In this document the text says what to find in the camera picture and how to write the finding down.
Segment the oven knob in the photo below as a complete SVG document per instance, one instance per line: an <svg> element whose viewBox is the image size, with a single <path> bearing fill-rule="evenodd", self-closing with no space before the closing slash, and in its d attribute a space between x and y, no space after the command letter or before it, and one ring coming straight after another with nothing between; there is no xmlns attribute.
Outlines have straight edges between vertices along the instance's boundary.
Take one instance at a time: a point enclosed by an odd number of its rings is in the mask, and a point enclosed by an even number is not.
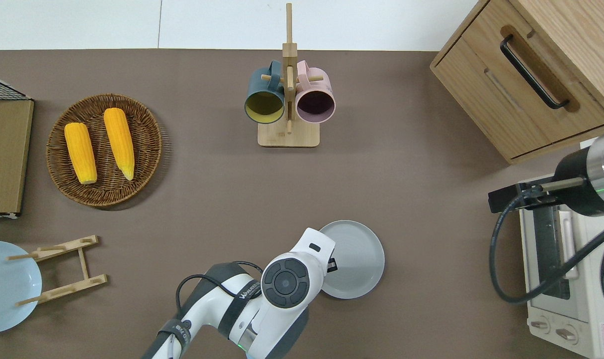
<svg viewBox="0 0 604 359"><path fill-rule="evenodd" d="M531 321L530 326L539 329L548 329L548 325L543 321Z"/></svg>
<svg viewBox="0 0 604 359"><path fill-rule="evenodd" d="M548 322L548 318L544 316L540 316L537 320L531 320L531 318L528 318L528 325L541 330L545 334L550 332L550 323Z"/></svg>
<svg viewBox="0 0 604 359"><path fill-rule="evenodd" d="M566 341L569 341L574 345L579 342L579 336L577 335L577 331L575 330L575 327L571 325L566 325L565 328L557 329L555 330L555 332L558 336L566 339Z"/></svg>

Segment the wooden mug stand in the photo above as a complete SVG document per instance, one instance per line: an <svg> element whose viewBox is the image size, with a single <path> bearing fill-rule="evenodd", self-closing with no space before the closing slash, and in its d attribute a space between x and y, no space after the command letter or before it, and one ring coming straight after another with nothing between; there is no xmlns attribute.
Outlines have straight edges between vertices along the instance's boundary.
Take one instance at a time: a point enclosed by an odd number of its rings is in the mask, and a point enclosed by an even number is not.
<svg viewBox="0 0 604 359"><path fill-rule="evenodd" d="M263 147L316 147L320 145L320 124L303 121L295 110L298 81L298 44L293 42L293 15L287 3L287 42L282 44L284 84L283 118L268 125L258 124L258 144Z"/></svg>
<svg viewBox="0 0 604 359"><path fill-rule="evenodd" d="M61 243L60 245L54 245L51 247L38 247L37 250L28 254L12 255L8 257L8 261L22 258L33 258L35 261L40 262L44 261L45 259L56 257L57 255L72 252L72 250L77 250L79 257L81 257L81 270L83 270L83 277L85 278L84 280L68 284L67 286L61 286L58 288L51 289L49 291L45 291L43 293L40 293L39 296L35 296L26 300L21 300L21 302L16 303L16 306L18 307L20 305L28 304L31 302L38 302L38 304L41 304L49 300L60 298L61 296L69 295L71 293L76 293L77 291L82 291L83 289L107 283L106 274L101 274L97 275L96 277L90 278L89 273L87 271L87 264L85 263L85 253L83 252L83 248L96 243L99 243L99 240L97 236L92 235L85 238L76 239L74 241Z"/></svg>

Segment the dark green mug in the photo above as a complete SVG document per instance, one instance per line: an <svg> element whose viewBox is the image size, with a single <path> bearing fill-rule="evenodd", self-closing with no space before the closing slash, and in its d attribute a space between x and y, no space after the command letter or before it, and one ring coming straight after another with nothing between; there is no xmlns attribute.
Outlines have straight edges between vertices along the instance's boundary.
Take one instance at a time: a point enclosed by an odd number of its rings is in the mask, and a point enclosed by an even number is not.
<svg viewBox="0 0 604 359"><path fill-rule="evenodd" d="M254 71L249 79L245 112L257 123L274 123L284 114L284 86L280 83L282 64L272 61L269 67ZM262 75L271 76L263 80Z"/></svg>

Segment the black cable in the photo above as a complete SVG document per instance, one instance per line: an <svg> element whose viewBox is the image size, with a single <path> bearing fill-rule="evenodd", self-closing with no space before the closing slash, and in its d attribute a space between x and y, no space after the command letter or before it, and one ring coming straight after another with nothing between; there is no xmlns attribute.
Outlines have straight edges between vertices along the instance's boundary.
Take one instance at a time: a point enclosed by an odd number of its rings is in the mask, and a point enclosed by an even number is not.
<svg viewBox="0 0 604 359"><path fill-rule="evenodd" d="M256 268L260 273L263 272L262 268L260 268L257 264L251 263L251 262L245 262L245 261L234 261L233 263L236 264L245 264L247 266L251 266ZM236 296L236 293L233 293L232 291L230 291L229 289L227 289L225 286L222 285L222 283L213 278L213 277L209 277L206 274L192 274L188 277L186 277L185 279L182 280L182 282L178 285L178 287L176 288L176 308L178 311L178 316L179 318L182 318L184 316L184 313L182 312L182 304L180 303L180 291L182 290L183 286L185 283L187 283L189 280L192 280L194 278L202 278L202 279L206 279L209 280L209 282L215 284L216 286L220 287L220 289L222 289L224 291L224 293L227 293L227 295L230 296ZM262 293L261 290L258 290L252 297L251 299L255 299L258 296L260 296L260 294Z"/></svg>
<svg viewBox="0 0 604 359"><path fill-rule="evenodd" d="M184 313L182 312L182 304L180 304L180 291L181 291L181 289L182 289L182 287L184 286L185 283L187 283L189 280L192 280L194 278L202 278L202 279L209 280L209 282L211 282L211 283L215 284L216 286L220 287L220 289L222 289L224 291L224 293L227 293L227 295L236 296L232 291L230 291L225 286L223 286L222 283L220 283L219 280L216 280L213 277L209 277L206 274L192 274L189 277L186 277L185 279L183 279L182 282L176 288L176 308L178 310L178 317L179 318L183 318L183 316L184 316Z"/></svg>
<svg viewBox="0 0 604 359"><path fill-rule="evenodd" d="M497 280L497 275L496 275L495 253L496 253L497 236L499 235L499 232L501 230L503 220L508 215L508 213L510 213L513 209L515 209L518 202L523 200L523 198L525 198L526 196L532 194L534 191L535 190L523 191L508 204L508 206L503 210L503 212L500 214L499 218L497 219L497 222L495 224L495 229L493 230L493 236L490 240L490 253L489 253L489 259L488 259L489 268L490 268L490 279L493 282L493 287L495 288L495 291L498 293L500 298L502 298L503 300L507 301L510 304L524 304L528 300L531 300L532 298L535 298L536 296L540 295L541 293L547 291L548 288L553 286L555 283L559 282L559 280L570 269L572 269L574 266L576 266L579 262L581 262L583 260L583 258L585 258L587 255L589 255L595 248L597 248L599 245L601 245L604 242L604 230L603 230L601 233L597 234L594 238L592 238L592 240L589 241L585 246L583 246L583 248L578 250L571 259L569 259L568 261L566 261L566 263L564 263L563 266L560 266L559 268L552 271L546 279L544 279L541 283L539 283L539 286L537 286L537 288L532 289L532 291L529 291L525 295L519 296L519 297L507 295L502 290L501 286L499 285L499 281Z"/></svg>
<svg viewBox="0 0 604 359"><path fill-rule="evenodd" d="M251 262L245 262L245 261L234 261L232 263L236 263L236 264L244 264L245 266L250 266L250 267L254 267L256 268L260 274L262 274L262 268L260 268L257 264L251 263Z"/></svg>

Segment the brown table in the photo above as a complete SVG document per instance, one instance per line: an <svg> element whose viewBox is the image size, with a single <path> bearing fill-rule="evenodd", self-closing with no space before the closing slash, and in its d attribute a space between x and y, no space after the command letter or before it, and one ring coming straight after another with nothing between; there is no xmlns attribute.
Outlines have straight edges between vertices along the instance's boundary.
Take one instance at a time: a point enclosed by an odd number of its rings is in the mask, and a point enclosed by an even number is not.
<svg viewBox="0 0 604 359"><path fill-rule="evenodd" d="M261 148L243 113L258 50L0 51L0 79L36 100L23 202L0 240L26 250L90 234L90 275L109 284L40 304L0 334L0 359L136 358L174 314L176 285L215 263L262 266L305 228L350 219L377 233L386 271L372 293L321 293L288 358L576 358L532 336L487 271L488 191L545 175L571 149L508 166L428 69L434 52L300 51L331 76L337 111L314 149ZM156 115L160 168L112 210L72 202L45 166L60 114L123 93ZM503 232L504 285L523 289L518 221ZM72 254L40 265L44 289L82 278ZM186 286L187 294L192 286ZM186 358L244 358L212 328Z"/></svg>

